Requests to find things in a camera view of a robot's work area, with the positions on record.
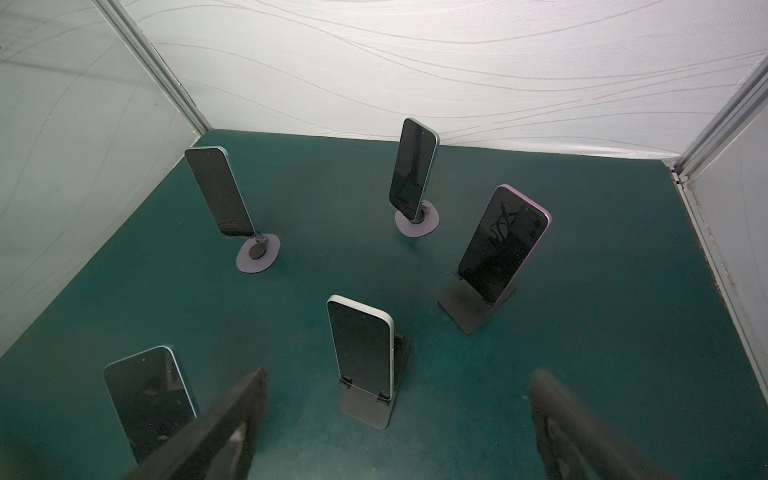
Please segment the teal phone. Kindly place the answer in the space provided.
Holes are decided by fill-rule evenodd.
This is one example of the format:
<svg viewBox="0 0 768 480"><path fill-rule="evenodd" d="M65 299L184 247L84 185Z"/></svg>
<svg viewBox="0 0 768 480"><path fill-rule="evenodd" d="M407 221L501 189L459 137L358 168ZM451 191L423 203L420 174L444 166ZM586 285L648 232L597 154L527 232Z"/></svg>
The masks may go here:
<svg viewBox="0 0 768 480"><path fill-rule="evenodd" d="M113 361L102 377L137 463L197 418L196 401L170 345Z"/></svg>

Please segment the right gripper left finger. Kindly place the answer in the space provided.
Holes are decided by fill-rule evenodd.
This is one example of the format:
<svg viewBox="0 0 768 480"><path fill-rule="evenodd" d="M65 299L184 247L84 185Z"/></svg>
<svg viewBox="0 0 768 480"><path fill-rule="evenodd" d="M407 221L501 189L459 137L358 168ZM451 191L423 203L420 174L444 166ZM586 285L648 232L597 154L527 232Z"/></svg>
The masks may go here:
<svg viewBox="0 0 768 480"><path fill-rule="evenodd" d="M246 479L263 429L268 372L243 377L126 479Z"/></svg>

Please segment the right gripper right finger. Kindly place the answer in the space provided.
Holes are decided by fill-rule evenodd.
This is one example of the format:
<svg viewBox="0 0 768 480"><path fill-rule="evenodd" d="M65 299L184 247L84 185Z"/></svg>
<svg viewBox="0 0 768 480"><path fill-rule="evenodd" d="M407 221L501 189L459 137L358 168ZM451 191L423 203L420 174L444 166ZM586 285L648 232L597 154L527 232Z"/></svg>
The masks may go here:
<svg viewBox="0 0 768 480"><path fill-rule="evenodd" d="M601 421L547 370L534 371L529 404L548 479L676 477Z"/></svg>

